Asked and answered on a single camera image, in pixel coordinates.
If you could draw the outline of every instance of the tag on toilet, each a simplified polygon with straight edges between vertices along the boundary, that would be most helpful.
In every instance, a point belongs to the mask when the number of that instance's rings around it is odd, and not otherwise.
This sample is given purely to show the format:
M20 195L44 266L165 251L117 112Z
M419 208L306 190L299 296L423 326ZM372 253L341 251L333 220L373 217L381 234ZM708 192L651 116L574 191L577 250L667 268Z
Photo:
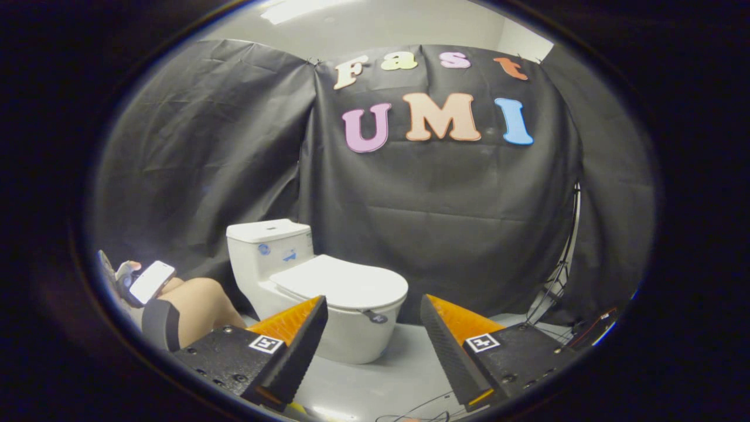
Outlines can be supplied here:
M370 319L370 322L374 322L375 324L385 324L388 322L388 317L381 314L376 314L375 312L372 312L371 310L360 310L363 315L367 316Z

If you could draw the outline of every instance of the pink letter u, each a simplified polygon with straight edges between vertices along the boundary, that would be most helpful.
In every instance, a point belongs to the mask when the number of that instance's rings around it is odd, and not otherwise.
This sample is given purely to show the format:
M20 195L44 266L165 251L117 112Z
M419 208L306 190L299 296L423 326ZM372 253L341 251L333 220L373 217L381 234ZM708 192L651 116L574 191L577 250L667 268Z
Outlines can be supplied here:
M362 115L364 110L351 110L344 113L344 131L346 133L346 144L354 152L373 152L386 144L388 140L388 110L391 103L375 104L370 107L370 112L375 114L375 136L370 139L362 137Z

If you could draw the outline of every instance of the hand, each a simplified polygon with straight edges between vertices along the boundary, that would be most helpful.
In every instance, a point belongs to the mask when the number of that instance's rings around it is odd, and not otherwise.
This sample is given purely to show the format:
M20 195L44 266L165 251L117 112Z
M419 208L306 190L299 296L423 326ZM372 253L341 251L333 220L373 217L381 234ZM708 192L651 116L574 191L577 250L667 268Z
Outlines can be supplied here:
M141 264L140 262L136 261L125 261L122 264L120 264L120 267L117 269L117 273L115 274L115 278L118 282L122 282L122 284L126 288L130 288L132 281L132 274L134 271L140 270Z

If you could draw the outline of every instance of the toilet seat lid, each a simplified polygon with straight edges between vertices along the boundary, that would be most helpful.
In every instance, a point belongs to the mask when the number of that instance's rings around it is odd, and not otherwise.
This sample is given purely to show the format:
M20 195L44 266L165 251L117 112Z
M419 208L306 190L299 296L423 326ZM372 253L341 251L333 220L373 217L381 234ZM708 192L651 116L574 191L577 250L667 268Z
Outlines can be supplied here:
M391 270L354 264L319 255L271 275L282 289L306 299L324 294L329 306L375 309L401 300L409 289L406 279Z

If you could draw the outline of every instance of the white toilet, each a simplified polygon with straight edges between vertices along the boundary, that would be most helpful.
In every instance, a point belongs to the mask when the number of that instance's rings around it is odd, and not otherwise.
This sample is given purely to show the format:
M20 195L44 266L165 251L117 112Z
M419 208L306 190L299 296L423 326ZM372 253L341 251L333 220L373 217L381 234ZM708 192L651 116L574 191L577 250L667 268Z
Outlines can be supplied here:
M313 255L311 228L288 219L226 228L240 291L265 319L324 294L328 323L316 354L369 363L386 349L407 296L407 281L385 268Z

